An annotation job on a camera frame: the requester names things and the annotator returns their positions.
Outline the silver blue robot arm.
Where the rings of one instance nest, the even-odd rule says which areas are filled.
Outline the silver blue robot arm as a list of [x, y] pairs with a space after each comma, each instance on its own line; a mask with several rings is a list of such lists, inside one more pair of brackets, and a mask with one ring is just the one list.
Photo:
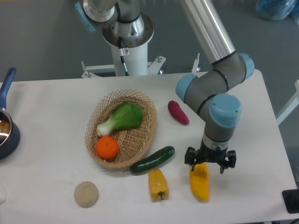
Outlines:
[[[236, 52], [211, 1], [183, 0], [181, 5], [213, 67], [200, 77], [184, 75], [176, 85], [179, 98], [205, 122], [200, 148], [187, 149], [185, 164], [217, 163], [224, 171], [235, 167], [236, 153], [228, 144], [242, 110], [228, 91], [253, 74], [254, 63]], [[75, 9], [90, 32], [101, 29], [112, 48], [117, 76], [149, 74], [147, 44], [154, 28], [139, 1], [78, 0]]]

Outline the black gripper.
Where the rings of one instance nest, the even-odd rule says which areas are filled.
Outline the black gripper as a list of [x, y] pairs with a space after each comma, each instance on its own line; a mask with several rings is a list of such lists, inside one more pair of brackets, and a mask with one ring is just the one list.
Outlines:
[[223, 174], [225, 169], [234, 168], [236, 164], [236, 151], [228, 148], [216, 149], [208, 148], [204, 142], [201, 142], [199, 150], [188, 147], [185, 153], [185, 164], [191, 166], [191, 171], [195, 170], [197, 164], [203, 162], [217, 163], [220, 166], [220, 173]]

